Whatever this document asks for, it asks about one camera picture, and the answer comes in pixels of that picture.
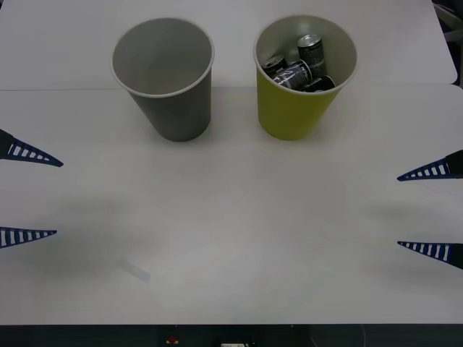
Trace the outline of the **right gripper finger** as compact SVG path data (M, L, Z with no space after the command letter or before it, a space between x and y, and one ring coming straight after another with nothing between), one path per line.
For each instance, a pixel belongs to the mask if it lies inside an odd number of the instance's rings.
M397 177L398 181L462 179L462 150Z
M397 244L426 257L444 262L453 267L463 269L462 243L421 243L397 241Z

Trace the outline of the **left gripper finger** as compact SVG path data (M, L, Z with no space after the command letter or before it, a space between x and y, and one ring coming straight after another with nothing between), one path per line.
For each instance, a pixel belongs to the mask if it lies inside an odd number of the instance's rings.
M64 164L52 155L23 142L1 130L1 159L62 167Z
M5 249L32 241L41 240L57 234L55 230L36 230L1 227L1 248Z

